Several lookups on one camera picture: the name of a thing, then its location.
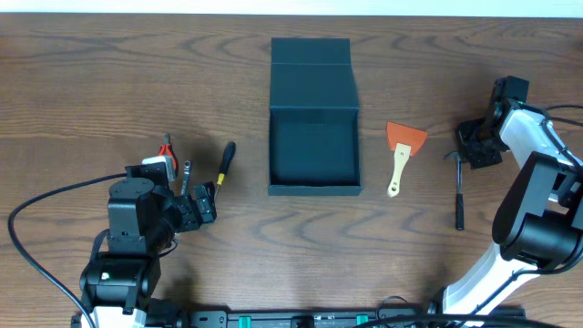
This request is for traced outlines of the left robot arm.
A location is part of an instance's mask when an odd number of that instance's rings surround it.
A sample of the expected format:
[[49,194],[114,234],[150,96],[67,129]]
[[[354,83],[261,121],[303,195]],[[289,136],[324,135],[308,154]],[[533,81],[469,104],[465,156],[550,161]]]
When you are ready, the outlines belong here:
[[215,184],[176,195],[166,184],[146,178],[114,183],[107,205],[109,229],[97,238],[80,278],[82,313],[73,327],[189,327],[188,312],[152,294],[161,276],[160,259],[179,233],[195,231],[217,218]]

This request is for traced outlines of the small claw hammer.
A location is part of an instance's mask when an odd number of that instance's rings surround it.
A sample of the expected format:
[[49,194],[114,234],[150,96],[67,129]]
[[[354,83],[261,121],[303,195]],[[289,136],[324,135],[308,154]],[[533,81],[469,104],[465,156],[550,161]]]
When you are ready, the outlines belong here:
[[465,229],[465,205],[463,198],[462,160],[457,151],[447,154],[445,159],[453,159],[456,164],[455,228],[458,231],[463,231]]

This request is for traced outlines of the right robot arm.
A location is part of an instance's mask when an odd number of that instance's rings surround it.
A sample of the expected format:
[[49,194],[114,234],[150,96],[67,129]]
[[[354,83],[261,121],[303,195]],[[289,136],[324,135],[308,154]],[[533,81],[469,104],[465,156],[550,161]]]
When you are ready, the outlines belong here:
[[543,111],[512,109],[499,137],[520,171],[496,212],[493,241],[438,312],[458,326],[481,326],[522,284],[573,269],[582,260],[582,163]]

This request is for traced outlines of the orange scraper wooden handle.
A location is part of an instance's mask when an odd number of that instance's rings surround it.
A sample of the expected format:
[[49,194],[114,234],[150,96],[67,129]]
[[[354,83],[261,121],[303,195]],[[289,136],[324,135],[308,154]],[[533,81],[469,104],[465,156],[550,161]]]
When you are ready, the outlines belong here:
[[424,145],[428,133],[392,121],[386,123],[386,139],[389,149],[394,153],[393,176],[387,187],[387,195],[396,197],[401,188],[401,178],[409,158]]

